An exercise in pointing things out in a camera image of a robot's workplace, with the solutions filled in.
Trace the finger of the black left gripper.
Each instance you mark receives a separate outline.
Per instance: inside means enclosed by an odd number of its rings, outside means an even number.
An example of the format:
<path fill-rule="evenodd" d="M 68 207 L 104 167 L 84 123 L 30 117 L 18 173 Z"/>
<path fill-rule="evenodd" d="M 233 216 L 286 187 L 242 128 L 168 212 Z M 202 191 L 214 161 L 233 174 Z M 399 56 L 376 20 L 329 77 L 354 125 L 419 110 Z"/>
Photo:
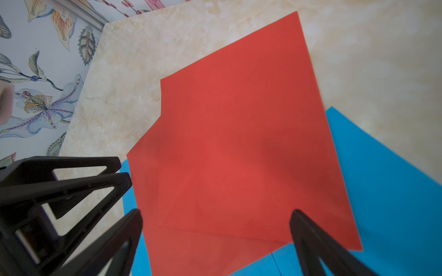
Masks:
<path fill-rule="evenodd" d="M 132 186 L 126 172 L 94 177 L 1 187 L 1 271 L 54 273 L 77 255 L 74 251 Z M 109 193 L 71 230 L 58 234 L 43 209 L 64 216 L 95 190 Z"/>
<path fill-rule="evenodd" d="M 13 162 L 1 170 L 1 187 L 55 181 L 55 169 L 99 167 L 102 174 L 115 173 L 121 168 L 118 157 L 63 157 L 34 156 Z"/>

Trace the red paper sheet three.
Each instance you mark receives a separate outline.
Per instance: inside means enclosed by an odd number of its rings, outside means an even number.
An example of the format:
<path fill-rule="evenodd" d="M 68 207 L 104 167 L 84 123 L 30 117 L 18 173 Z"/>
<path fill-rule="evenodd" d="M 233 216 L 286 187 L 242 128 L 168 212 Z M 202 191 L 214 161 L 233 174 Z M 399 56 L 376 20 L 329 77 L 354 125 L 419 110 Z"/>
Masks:
<path fill-rule="evenodd" d="M 227 276 L 288 242 L 264 223 L 267 178 L 222 151 L 223 130 L 162 115 L 128 154 L 155 276 Z"/>

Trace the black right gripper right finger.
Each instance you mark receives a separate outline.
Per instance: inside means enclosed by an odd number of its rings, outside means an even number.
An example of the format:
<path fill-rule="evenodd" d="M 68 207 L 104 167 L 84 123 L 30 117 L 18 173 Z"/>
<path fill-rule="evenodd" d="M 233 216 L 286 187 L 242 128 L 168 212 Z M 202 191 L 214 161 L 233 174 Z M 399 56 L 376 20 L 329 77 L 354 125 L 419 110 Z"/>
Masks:
<path fill-rule="evenodd" d="M 323 265 L 335 276 L 375 276 L 301 210 L 290 218 L 290 231 L 304 276 L 324 276 Z"/>

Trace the red paper sheet two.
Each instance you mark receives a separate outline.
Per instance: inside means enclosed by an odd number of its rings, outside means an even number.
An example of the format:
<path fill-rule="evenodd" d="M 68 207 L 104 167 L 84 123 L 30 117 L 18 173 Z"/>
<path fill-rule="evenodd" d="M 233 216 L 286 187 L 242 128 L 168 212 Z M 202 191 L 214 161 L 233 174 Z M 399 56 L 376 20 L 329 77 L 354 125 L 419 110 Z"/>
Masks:
<path fill-rule="evenodd" d="M 298 13 L 161 80 L 161 116 L 205 116 L 217 145 L 267 178 L 265 225 L 282 236 L 294 209 L 361 250 Z"/>

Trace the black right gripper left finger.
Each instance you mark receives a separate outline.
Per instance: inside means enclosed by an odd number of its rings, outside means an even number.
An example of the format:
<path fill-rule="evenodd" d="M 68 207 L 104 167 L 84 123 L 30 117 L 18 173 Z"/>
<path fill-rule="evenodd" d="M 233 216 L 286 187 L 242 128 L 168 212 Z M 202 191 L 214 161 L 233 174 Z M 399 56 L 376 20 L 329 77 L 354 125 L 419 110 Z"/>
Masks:
<path fill-rule="evenodd" d="M 140 210 L 133 209 L 102 234 L 94 243 L 54 276 L 97 276 L 107 267 L 107 276 L 127 276 L 131 272 L 142 233 Z"/>

